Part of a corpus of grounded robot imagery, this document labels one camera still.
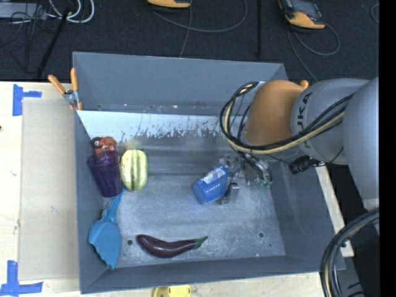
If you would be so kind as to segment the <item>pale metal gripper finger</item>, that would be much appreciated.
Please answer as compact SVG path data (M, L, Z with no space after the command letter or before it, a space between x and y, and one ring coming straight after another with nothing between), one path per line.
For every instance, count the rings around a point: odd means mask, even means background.
M220 159L220 165L228 169L230 174L236 174L240 170L239 157L224 157Z
M235 204L238 198L239 185L237 183L230 183L227 187L225 195L221 199L221 204Z

